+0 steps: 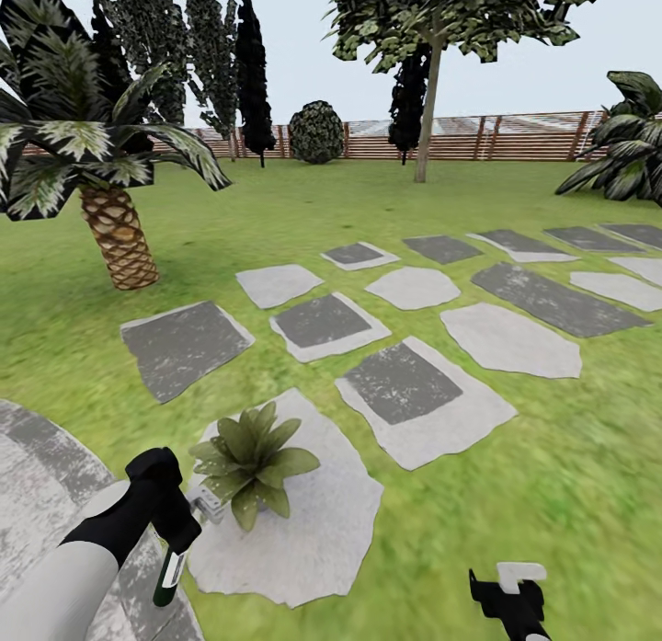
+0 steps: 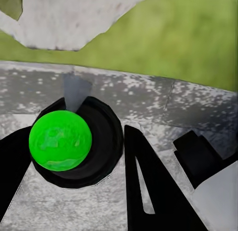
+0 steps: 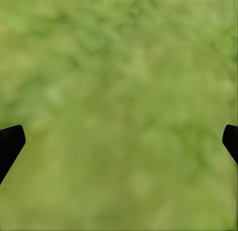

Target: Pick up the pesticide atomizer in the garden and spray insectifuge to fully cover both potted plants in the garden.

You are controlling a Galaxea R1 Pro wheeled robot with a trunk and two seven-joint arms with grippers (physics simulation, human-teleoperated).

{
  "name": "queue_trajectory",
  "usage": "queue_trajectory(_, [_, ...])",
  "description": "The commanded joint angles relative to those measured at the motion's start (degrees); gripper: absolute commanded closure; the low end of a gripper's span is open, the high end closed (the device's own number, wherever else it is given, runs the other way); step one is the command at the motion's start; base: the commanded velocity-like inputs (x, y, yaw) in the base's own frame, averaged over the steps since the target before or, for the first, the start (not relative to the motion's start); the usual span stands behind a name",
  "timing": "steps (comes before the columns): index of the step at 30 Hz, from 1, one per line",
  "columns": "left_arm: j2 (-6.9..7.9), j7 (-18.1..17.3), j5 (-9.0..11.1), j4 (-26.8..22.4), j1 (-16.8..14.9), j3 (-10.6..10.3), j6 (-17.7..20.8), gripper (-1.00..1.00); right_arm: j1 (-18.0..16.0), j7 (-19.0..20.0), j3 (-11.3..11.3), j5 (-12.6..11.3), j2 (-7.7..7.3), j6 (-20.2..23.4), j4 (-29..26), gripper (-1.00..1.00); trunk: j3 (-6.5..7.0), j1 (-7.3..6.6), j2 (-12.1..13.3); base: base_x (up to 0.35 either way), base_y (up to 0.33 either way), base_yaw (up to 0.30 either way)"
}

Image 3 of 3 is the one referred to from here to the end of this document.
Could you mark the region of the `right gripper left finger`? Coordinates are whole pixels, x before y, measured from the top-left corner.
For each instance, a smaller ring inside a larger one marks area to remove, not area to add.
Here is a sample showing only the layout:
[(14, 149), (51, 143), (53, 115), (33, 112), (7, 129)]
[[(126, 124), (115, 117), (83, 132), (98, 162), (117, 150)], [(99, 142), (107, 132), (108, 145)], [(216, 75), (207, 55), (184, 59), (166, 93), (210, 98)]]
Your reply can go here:
[(22, 125), (0, 130), (0, 184), (26, 142)]

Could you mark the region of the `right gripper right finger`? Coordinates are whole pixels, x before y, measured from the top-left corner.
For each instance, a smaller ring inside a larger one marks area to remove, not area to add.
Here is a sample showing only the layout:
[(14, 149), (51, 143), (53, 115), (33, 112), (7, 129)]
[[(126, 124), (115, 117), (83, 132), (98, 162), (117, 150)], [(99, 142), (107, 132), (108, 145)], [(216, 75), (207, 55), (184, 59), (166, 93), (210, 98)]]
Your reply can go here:
[(225, 127), (222, 142), (238, 165), (238, 126), (228, 124)]

